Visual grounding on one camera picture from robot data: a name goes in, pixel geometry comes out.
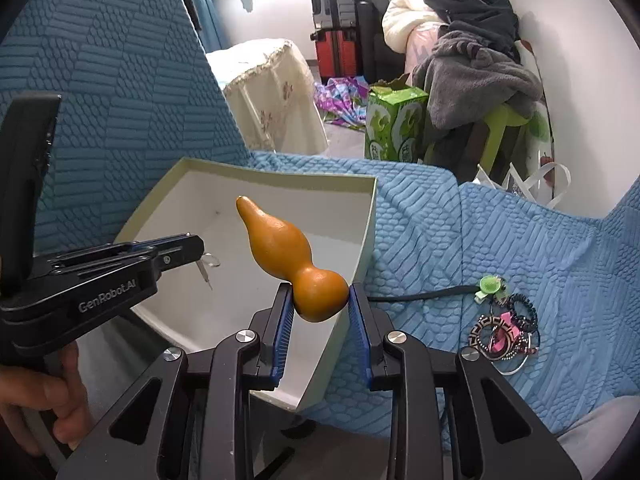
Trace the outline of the person's left hand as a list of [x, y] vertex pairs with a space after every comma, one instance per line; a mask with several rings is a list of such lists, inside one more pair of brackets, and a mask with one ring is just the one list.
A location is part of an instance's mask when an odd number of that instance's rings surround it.
[[15, 442], [31, 456], [39, 456], [42, 451], [26, 426], [22, 408], [54, 411], [55, 439], [72, 450], [93, 427], [87, 390], [79, 373], [78, 344], [68, 344], [58, 352], [58, 358], [62, 365], [61, 377], [17, 366], [1, 367], [1, 419]]

